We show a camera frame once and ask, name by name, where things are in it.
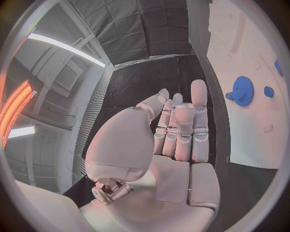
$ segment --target ribbed metal strip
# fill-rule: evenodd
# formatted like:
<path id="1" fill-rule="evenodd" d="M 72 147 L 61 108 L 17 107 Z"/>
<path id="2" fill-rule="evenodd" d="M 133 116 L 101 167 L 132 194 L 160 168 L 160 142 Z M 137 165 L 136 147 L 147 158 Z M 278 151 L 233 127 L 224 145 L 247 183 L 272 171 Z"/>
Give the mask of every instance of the ribbed metal strip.
<path id="1" fill-rule="evenodd" d="M 87 104 L 74 148 L 72 185 L 76 184 L 86 174 L 85 160 L 81 155 L 92 126 L 101 111 L 102 103 L 114 70 L 115 68 L 111 63 L 107 65 Z"/>

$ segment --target glowing heating element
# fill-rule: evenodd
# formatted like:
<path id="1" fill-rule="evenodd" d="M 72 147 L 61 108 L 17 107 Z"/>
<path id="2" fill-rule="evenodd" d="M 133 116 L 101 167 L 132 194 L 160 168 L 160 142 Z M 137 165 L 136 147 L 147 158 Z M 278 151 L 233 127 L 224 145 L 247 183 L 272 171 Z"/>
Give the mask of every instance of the glowing heating element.
<path id="1" fill-rule="evenodd" d="M 86 53 L 84 53 L 84 52 L 82 52 L 82 51 L 80 51 L 80 50 L 78 50 L 78 49 L 76 49 L 76 48 L 74 48 L 72 46 L 69 46 L 69 45 L 67 45 L 65 43 L 62 43 L 60 41 L 51 39 L 51 38 L 43 36 L 43 35 L 33 34 L 33 33 L 31 33 L 27 38 L 43 41 L 43 42 L 46 42 L 46 43 L 61 47 L 61 48 L 66 49 L 66 50 L 68 50 L 70 52 L 73 52 L 73 53 L 75 53 L 75 54 L 77 54 L 77 55 L 79 55 L 79 56 L 81 56 L 83 58 L 86 58 L 86 59 L 94 62 L 95 64 L 100 65 L 103 68 L 105 67 L 105 64 L 100 62 L 99 60 L 89 56 L 88 54 L 86 54 Z"/>
<path id="2" fill-rule="evenodd" d="M 0 138 L 2 138 L 3 147 L 6 146 L 12 126 L 32 97 L 32 86 L 29 85 L 29 81 L 25 81 L 14 91 L 5 103 L 0 112 Z"/>
<path id="3" fill-rule="evenodd" d="M 35 133 L 34 126 L 12 129 L 9 133 L 8 139 L 23 136 L 23 135 L 34 134 L 34 133 Z"/>

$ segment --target fluorescent light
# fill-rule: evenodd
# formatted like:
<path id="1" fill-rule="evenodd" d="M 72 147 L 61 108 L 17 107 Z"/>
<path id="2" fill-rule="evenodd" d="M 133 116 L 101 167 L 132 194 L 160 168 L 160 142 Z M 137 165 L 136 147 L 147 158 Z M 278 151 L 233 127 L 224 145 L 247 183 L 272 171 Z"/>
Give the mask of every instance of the fluorescent light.
<path id="1" fill-rule="evenodd" d="M 28 134 L 34 134 L 34 133 L 35 133 L 34 126 L 12 129 L 10 131 L 8 139 L 18 137 L 18 136 L 28 135 Z"/>
<path id="2" fill-rule="evenodd" d="M 68 51 L 70 51 L 70 52 L 73 52 L 73 53 L 75 53 L 75 54 L 77 54 L 77 55 L 79 55 L 79 56 L 81 56 L 81 57 L 83 57 L 83 58 L 86 58 L 86 59 L 88 59 L 88 60 L 94 62 L 95 64 L 100 65 L 100 66 L 103 67 L 103 68 L 105 67 L 105 64 L 102 63 L 102 62 L 100 62 L 99 60 L 97 60 L 97 59 L 95 59 L 95 58 L 89 56 L 88 54 L 86 54 L 86 53 L 84 53 L 84 52 L 82 52 L 82 51 L 80 51 L 80 50 L 78 50 L 78 49 L 76 49 L 76 48 L 74 48 L 74 47 L 72 47 L 72 46 L 69 46 L 69 45 L 67 45 L 67 44 L 65 44 L 65 43 L 62 43 L 62 42 L 60 42 L 60 41 L 57 41 L 57 40 L 51 39 L 51 38 L 46 37 L 46 36 L 43 36 L 43 35 L 34 34 L 34 33 L 31 33 L 31 34 L 28 36 L 28 38 L 29 38 L 29 39 L 34 39 L 34 40 L 43 41 L 43 42 L 46 42 L 46 43 L 49 43 L 49 44 L 52 44 L 52 45 L 55 45 L 55 46 L 61 47 L 61 48 L 66 49 L 66 50 L 68 50 Z"/>

